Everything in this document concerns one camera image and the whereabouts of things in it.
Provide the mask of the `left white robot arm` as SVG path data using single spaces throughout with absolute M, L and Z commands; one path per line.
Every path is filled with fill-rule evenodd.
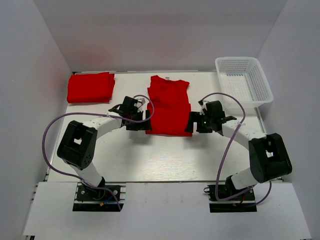
M 99 200 L 105 196 L 105 180 L 93 164 L 97 140 L 114 130 L 152 130 L 151 118 L 155 113 L 143 110 L 149 98 L 144 95 L 126 96 L 121 104 L 108 110 L 106 114 L 93 113 L 96 118 L 85 122 L 69 122 L 57 149 L 57 156 L 76 172 L 76 177 L 87 185 L 88 193 Z

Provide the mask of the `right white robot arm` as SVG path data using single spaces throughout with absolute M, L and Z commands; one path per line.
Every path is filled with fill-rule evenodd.
M 187 133 L 196 131 L 200 134 L 218 133 L 246 148 L 249 153 L 249 167 L 226 178 L 224 184 L 225 197 L 217 201 L 236 200 L 253 186 L 289 175 L 293 167 L 283 141 L 278 133 L 265 134 L 253 130 L 237 120 L 234 116 L 226 116 L 220 101 L 200 102 L 201 110 L 189 113 Z

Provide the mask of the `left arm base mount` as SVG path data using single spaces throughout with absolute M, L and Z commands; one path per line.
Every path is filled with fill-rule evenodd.
M 91 189 L 88 186 L 78 183 L 75 191 L 73 212 L 120 212 L 125 203 L 125 185 L 105 185 L 112 193 L 107 190 Z M 115 195 L 120 208 L 113 197 Z

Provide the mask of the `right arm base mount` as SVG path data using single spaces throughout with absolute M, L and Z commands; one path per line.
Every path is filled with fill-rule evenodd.
M 253 190 L 228 201 L 218 201 L 215 196 L 215 184 L 207 185 L 203 192 L 208 195 L 210 213 L 254 213 L 257 212 Z

